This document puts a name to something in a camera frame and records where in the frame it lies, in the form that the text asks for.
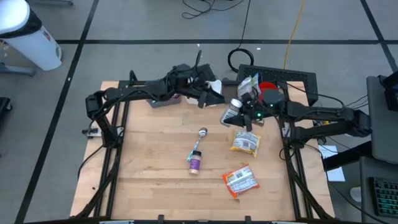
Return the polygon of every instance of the keyboard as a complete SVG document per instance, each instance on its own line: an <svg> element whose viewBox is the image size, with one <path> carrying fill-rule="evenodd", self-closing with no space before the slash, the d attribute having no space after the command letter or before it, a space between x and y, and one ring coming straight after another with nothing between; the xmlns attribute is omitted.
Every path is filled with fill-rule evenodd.
<svg viewBox="0 0 398 224"><path fill-rule="evenodd" d="M398 180L370 177L376 215L398 218Z"/></svg>

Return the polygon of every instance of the wooden tabletop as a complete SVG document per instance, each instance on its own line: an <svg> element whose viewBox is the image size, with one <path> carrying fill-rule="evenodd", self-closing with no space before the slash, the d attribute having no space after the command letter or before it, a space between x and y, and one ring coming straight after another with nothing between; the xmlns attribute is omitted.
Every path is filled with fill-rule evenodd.
<svg viewBox="0 0 398 224"><path fill-rule="evenodd" d="M302 82L290 83L304 89ZM118 82L103 82L101 89L117 86ZM290 87L289 95L292 101L308 104L301 91ZM253 158L229 150L233 131L242 128L220 125L225 108L217 105L200 109L184 98L179 105L156 109L145 100L130 102L112 218L156 220L163 214L166 220L244 220L246 215L252 220L295 220L286 164L279 159L282 141L276 120L265 119L263 127L253 125L252 132L261 135L258 155ZM308 128L312 122L296 125ZM208 135L199 143L200 174L194 176L188 173L187 156L202 127L208 129ZM100 138L88 140L85 157L101 143ZM308 144L318 147L316 140ZM71 215L80 212L98 188L104 152L82 168ZM305 147L302 160L309 191L334 216L319 152ZM245 164L249 164L261 187L234 199L221 177ZM108 192L104 194L105 202L107 198ZM302 200L300 208L305 217Z"/></svg>

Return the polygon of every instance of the metal spoon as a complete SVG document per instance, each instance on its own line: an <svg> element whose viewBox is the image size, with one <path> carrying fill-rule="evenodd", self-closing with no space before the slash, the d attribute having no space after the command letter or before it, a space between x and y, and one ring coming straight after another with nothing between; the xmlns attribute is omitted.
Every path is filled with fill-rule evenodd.
<svg viewBox="0 0 398 224"><path fill-rule="evenodd" d="M207 135L207 128L201 128L201 129L199 129L198 134L199 134L199 139L197 140L197 142L195 143L195 146L193 147L191 153L189 154L188 159L187 159L187 162L190 162L190 161L191 161L192 154L193 154L194 151L196 151L196 149L197 149L197 147L198 147L198 145L199 145L200 139L201 139L202 137L205 137L205 136Z"/></svg>

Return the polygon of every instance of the metal bracket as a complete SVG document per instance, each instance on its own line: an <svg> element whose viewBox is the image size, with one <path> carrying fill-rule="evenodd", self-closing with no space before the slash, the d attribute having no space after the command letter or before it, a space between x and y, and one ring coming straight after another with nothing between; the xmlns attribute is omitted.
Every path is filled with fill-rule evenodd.
<svg viewBox="0 0 398 224"><path fill-rule="evenodd" d="M123 129L123 127L118 127L118 134L120 134ZM87 136L88 139L92 139L93 137L101 137L101 130L99 128L91 128L90 132L88 132L88 129L84 129L81 131L81 133Z"/></svg>

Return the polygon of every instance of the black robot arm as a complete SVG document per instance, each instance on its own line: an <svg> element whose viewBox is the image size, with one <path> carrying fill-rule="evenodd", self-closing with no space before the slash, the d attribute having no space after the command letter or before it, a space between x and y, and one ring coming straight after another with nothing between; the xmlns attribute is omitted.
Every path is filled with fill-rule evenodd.
<svg viewBox="0 0 398 224"><path fill-rule="evenodd" d="M284 100L277 90L266 90L263 100L259 101L246 94L242 98L243 106L235 117L224 120L227 124L246 126L252 130L251 123L270 116L283 116L289 122L303 119L330 121L331 124L312 128L289 127L284 130L284 138L299 148L312 139L337 134L349 134L365 137L371 134L370 118L360 110L351 108L324 108L304 106L301 103Z"/></svg>
<svg viewBox="0 0 398 224"><path fill-rule="evenodd" d="M200 108L224 103L224 97L211 88L207 82L209 80L203 78L207 77L206 74L198 72L200 69L197 64L192 68L182 64L174 66L165 77L145 82L143 86L130 85L124 88L108 88L105 91L97 91L87 96L87 116L98 123L102 131L103 146L116 147L120 143L117 127L110 125L106 117L106 114L116 103L145 99L167 101L174 94L198 99ZM131 79L137 80L134 73Z"/></svg>

